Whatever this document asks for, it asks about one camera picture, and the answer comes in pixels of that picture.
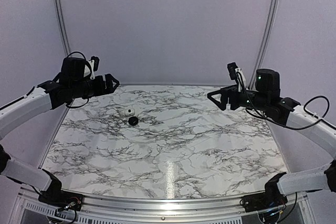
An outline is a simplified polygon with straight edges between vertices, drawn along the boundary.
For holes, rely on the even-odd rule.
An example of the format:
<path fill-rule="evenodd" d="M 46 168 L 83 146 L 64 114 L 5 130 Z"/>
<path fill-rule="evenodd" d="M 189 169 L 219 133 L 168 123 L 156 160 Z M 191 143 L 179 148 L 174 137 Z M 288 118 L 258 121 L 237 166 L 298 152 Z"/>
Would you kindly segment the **white oval charging case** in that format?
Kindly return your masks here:
<path fill-rule="evenodd" d="M 124 111 L 125 116 L 134 116 L 135 115 L 135 109 L 129 108 Z"/>

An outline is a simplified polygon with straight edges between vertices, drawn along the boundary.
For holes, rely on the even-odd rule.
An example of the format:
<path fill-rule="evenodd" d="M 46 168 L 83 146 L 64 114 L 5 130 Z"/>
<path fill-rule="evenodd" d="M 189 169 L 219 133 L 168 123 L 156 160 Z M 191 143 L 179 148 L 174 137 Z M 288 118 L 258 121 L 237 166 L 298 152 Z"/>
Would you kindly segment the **round black charging case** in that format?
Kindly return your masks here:
<path fill-rule="evenodd" d="M 138 117 L 136 117 L 136 116 L 131 116 L 131 117 L 129 117 L 129 119 L 128 119 L 128 123 L 129 123 L 131 126 L 136 126 L 136 125 L 139 123 L 139 119 L 138 119 Z"/>

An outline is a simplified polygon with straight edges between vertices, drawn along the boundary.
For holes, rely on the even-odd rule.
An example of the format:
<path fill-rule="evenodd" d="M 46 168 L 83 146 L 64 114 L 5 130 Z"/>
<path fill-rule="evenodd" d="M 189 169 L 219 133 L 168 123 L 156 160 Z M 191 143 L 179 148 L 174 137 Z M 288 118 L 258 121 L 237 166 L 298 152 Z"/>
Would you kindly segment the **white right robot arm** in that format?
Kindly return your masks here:
<path fill-rule="evenodd" d="M 220 110 L 234 111 L 244 108 L 248 113 L 255 111 L 255 117 L 267 121 L 279 129 L 287 130 L 288 136 L 307 140 L 308 151 L 320 149 L 328 155 L 329 163 L 316 167 L 306 166 L 295 173 L 280 173 L 265 183 L 265 192 L 260 195 L 260 203 L 271 207 L 281 196 L 296 192 L 327 190 L 335 192 L 335 125 L 325 119 L 325 115 L 310 112 L 290 97 L 280 95 L 280 75 L 271 69 L 256 71 L 255 89 L 249 90 L 241 68 L 228 65 L 234 85 L 208 93 L 207 97 Z"/>

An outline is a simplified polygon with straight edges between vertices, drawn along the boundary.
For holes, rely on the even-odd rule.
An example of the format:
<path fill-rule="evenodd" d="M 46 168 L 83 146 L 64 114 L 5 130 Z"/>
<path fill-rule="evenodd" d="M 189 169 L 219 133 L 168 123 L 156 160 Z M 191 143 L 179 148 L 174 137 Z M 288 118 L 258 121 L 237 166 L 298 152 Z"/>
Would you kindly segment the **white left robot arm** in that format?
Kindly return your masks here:
<path fill-rule="evenodd" d="M 120 82 L 111 74 L 96 75 L 99 58 L 66 57 L 52 80 L 34 86 L 27 94 L 1 107 L 1 176 L 40 190 L 43 199 L 61 206 L 66 193 L 51 172 L 37 167 L 44 141 L 54 123 L 45 113 L 66 106 L 75 99 L 112 94 Z"/>

